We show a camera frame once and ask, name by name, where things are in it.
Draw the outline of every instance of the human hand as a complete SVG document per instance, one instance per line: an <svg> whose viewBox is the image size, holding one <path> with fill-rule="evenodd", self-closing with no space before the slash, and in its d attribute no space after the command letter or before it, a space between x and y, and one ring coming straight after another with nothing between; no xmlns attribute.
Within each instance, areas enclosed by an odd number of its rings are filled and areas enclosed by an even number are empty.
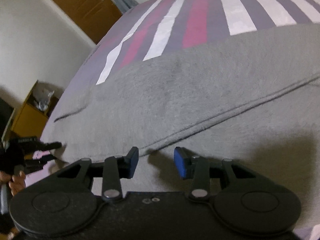
<svg viewBox="0 0 320 240"><path fill-rule="evenodd" d="M0 185L9 182L9 187L13 196L26 187L25 179L26 175L23 171L20 171L19 176L13 175L12 177L3 171L0 171Z"/></svg>

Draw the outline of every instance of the screw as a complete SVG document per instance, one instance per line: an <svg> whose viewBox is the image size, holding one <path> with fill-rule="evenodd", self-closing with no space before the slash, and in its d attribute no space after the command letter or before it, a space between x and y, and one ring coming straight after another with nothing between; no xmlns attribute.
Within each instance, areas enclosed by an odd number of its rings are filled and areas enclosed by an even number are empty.
<svg viewBox="0 0 320 240"><path fill-rule="evenodd" d="M103 194L107 198L115 198L120 195L120 192L116 189L108 189Z"/></svg>
<svg viewBox="0 0 320 240"><path fill-rule="evenodd" d="M152 200L149 199L149 198L145 198L145 199L142 200L142 202L145 203L145 204L150 204L152 202Z"/></svg>
<svg viewBox="0 0 320 240"><path fill-rule="evenodd" d="M194 196L194 197L205 197L207 196L208 192L204 189L200 189L200 188L197 188L197 189L194 189L191 194Z"/></svg>

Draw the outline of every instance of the person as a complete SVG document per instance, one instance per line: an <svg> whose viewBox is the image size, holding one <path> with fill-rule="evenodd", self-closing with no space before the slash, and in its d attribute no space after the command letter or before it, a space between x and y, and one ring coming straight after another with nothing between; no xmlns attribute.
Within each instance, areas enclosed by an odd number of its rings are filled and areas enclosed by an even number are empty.
<svg viewBox="0 0 320 240"><path fill-rule="evenodd" d="M26 187L25 179L26 175L23 171L20 171L19 176L11 176L0 171L0 185L9 183L13 196ZM15 228L10 215L0 215L0 239L13 239L18 233L19 231Z"/></svg>

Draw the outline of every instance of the pink stripe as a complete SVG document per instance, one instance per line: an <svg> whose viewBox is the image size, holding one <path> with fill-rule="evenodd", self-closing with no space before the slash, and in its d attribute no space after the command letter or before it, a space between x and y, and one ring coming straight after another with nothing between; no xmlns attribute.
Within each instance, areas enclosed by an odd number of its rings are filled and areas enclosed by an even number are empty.
<svg viewBox="0 0 320 240"><path fill-rule="evenodd" d="M149 14L147 19L141 25L141 28L139 28L139 30L137 30L131 38L132 43L121 63L120 68L131 63L134 60L141 44L143 43L145 36L148 33L148 28L153 24L160 23L174 1L175 0L162 0L161 3Z"/></svg>
<svg viewBox="0 0 320 240"><path fill-rule="evenodd" d="M207 42L207 13L209 0L194 0L189 12L182 47L189 48Z"/></svg>

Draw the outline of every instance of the round joint cover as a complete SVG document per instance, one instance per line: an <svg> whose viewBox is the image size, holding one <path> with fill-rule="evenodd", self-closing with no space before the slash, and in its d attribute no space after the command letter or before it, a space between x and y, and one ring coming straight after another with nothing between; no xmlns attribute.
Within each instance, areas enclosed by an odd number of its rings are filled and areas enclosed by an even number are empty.
<svg viewBox="0 0 320 240"><path fill-rule="evenodd" d="M95 214L96 197L85 186L64 181L47 188L30 186L11 200L10 215L19 229L37 236L63 236Z"/></svg>
<svg viewBox="0 0 320 240"><path fill-rule="evenodd" d="M226 187L213 200L214 210L224 223L255 236L279 234L296 223L301 204L293 192L276 184L245 180Z"/></svg>

